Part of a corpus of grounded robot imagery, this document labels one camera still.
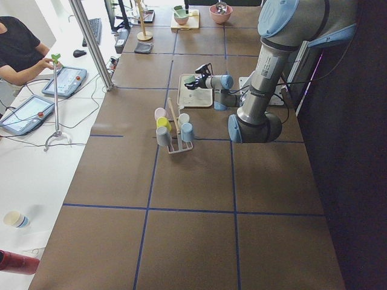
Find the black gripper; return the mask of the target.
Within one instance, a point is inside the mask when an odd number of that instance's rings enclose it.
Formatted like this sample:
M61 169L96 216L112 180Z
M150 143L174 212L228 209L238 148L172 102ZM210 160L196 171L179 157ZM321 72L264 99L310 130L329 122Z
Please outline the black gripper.
M184 86L188 90L194 90L196 88L202 88L202 89L207 89L207 84L206 81L208 79L208 76L198 76L198 77L189 77L186 79L186 83L192 83L195 82L195 84L185 84Z

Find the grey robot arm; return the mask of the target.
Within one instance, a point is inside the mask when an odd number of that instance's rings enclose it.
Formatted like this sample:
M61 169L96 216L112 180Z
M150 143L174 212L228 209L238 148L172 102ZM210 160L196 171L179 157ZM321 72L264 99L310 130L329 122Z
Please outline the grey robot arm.
M267 143L282 131L280 119L267 106L275 93L289 55L307 41L309 47L329 47L349 41L356 30L357 1L266 1L258 19L261 50L242 100L232 97L230 75L214 76L202 65L185 79L187 89L215 89L215 101L237 106L228 131L235 143Z

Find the person's hand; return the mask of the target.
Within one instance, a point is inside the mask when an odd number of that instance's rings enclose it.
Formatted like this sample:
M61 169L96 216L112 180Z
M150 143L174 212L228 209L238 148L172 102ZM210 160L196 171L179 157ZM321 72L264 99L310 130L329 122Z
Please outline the person's hand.
M63 65L58 62L57 64L54 63L53 59L49 59L49 58L43 58L39 61L39 66L44 69L44 68L48 68L48 69L52 69L54 70L54 66L56 66L56 68L63 68Z

